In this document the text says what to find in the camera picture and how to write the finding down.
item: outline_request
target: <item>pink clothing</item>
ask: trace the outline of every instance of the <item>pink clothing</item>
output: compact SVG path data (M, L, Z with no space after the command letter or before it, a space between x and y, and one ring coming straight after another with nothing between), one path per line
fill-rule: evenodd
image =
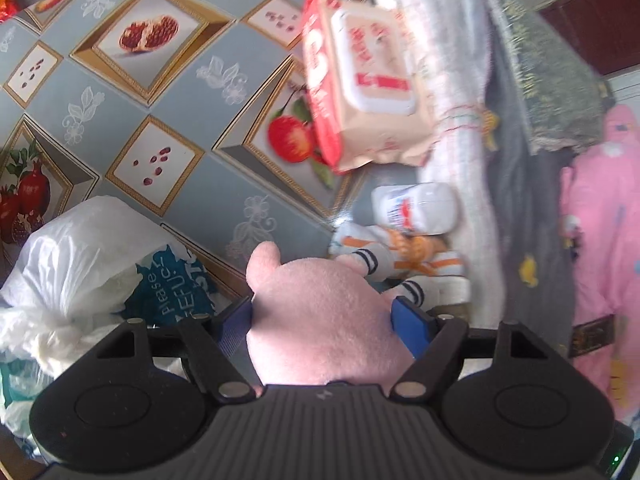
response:
M612 108L606 142L562 170L564 235L574 238L574 325L616 315L616 341L574 359L610 399L617 418L640 406L640 128Z

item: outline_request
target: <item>red pomegranate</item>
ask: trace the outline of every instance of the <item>red pomegranate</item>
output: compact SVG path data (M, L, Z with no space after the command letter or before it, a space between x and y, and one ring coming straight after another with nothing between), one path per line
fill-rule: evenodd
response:
M18 185L20 213L27 215L32 211L44 215L51 200L49 179L42 173L42 162L39 158L33 161L33 170L27 171Z
M120 48L128 52L151 52L166 45L178 32L172 16L158 16L144 22L133 22L120 36Z
M0 189L0 238L6 244L14 243L11 228L20 211L20 199L6 186Z
M288 115L271 121L267 138L273 151L292 164L307 160L316 146L311 129L299 119Z

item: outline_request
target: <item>red apple picture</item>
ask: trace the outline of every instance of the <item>red apple picture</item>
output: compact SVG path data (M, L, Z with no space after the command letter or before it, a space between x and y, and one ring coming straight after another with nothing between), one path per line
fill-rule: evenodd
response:
M292 164L307 160L316 146L309 129L293 116L275 118L269 124L267 135L273 151Z

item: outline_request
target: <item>stuffed animal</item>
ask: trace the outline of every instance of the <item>stuffed animal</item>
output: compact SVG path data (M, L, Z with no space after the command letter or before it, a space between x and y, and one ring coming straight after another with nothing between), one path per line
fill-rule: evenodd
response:
M388 394L414 361L392 328L392 301L430 308L446 293L436 278L415 276L379 294L365 276L381 281L393 264L381 244L284 265L274 243L258 245L246 270L254 292L247 346L262 383L377 383Z
M562 234L577 253L574 325L615 314L615 342L574 365L623 419L640 406L640 128L626 105L604 126L605 142L562 169Z

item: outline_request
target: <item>bottle label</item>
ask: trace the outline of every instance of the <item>bottle label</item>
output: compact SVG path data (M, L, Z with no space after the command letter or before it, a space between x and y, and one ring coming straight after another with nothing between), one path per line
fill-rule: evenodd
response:
M388 222L396 229L403 232L414 231L412 220L413 202L406 190L392 191L387 195Z

